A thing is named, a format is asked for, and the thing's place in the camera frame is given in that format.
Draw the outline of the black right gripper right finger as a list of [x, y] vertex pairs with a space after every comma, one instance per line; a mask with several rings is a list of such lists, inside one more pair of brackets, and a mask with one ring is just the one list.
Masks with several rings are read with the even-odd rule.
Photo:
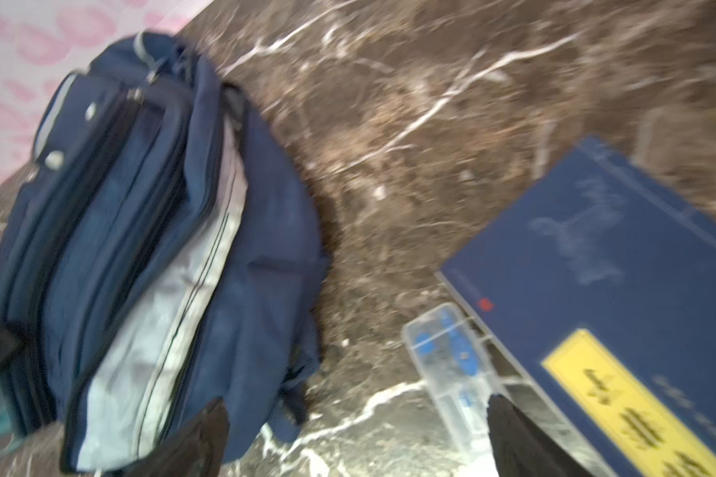
[[501, 477], [592, 476], [504, 395], [489, 398], [487, 422]]

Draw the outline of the navy blue book yellow label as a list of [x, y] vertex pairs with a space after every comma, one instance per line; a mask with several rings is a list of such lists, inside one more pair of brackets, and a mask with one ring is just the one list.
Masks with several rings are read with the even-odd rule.
[[716, 222], [597, 137], [440, 278], [620, 476], [716, 476]]

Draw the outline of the navy blue student backpack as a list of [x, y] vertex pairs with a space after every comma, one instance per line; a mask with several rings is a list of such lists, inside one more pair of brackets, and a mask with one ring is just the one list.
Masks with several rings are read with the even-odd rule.
[[59, 423], [60, 469], [117, 476], [210, 401], [222, 465], [298, 439], [329, 266], [292, 159], [245, 93], [142, 32], [62, 81], [0, 242], [15, 444]]

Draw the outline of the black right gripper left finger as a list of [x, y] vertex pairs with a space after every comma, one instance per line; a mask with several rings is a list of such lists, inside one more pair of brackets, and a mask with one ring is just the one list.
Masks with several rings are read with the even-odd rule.
[[117, 471], [117, 476], [218, 476], [228, 433], [226, 407], [217, 397], [145, 459]]

